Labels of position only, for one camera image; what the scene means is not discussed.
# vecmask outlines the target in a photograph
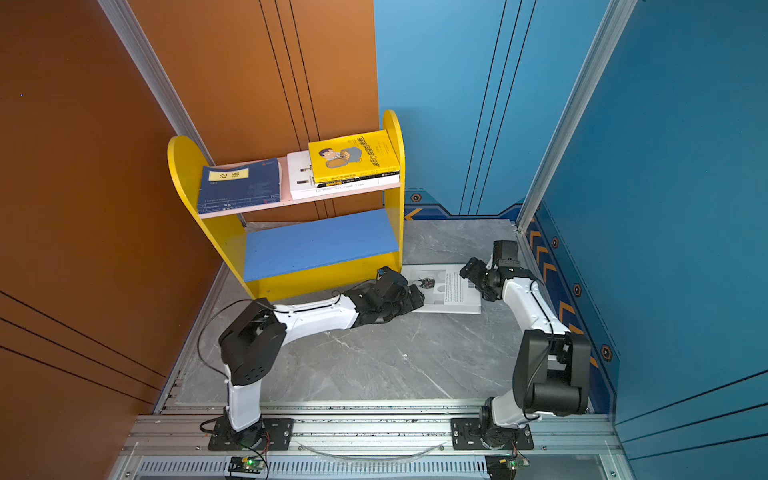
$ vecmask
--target bookshelf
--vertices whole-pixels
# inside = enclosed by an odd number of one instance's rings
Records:
[[[293,200],[283,163],[280,202],[201,217],[197,195],[207,162],[200,149],[187,137],[171,138],[168,168],[179,198],[251,298],[280,300],[376,278],[376,271],[385,265],[402,269],[406,155],[394,111],[384,113],[383,127],[400,162],[399,184]],[[253,233],[246,233],[237,218],[246,211],[378,190],[383,196],[379,210]]]

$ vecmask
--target orange wall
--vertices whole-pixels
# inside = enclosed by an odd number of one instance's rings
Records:
[[[221,260],[98,3],[3,2],[0,31],[2,477],[102,478]]]
[[[372,0],[130,0],[217,164],[379,129]],[[381,193],[246,214],[316,220]]]

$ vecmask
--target blue book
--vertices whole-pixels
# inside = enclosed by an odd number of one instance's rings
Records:
[[[280,201],[280,164],[276,158],[235,168],[203,167],[197,212],[211,214]]]

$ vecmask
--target cartoon man illustration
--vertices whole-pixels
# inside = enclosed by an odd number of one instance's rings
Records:
[[[358,147],[345,148],[340,152],[334,151],[332,148],[323,148],[318,153],[326,159],[326,167],[328,168],[338,168],[347,164],[354,164],[359,162],[362,156],[362,151]]]

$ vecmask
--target book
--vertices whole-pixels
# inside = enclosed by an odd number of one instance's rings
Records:
[[[403,265],[409,285],[424,294],[422,313],[480,313],[480,292],[458,272],[464,265]]]
[[[363,188],[400,183],[400,172],[396,171],[362,178],[316,184],[314,176],[312,175],[312,161],[310,160],[309,151],[288,154],[287,162],[290,194],[294,200],[321,197],[323,195],[342,191],[361,190]]]
[[[400,172],[400,163],[384,130],[314,141],[309,149],[318,184]]]
[[[199,214],[279,201],[280,163],[276,158],[234,168],[203,167]]]

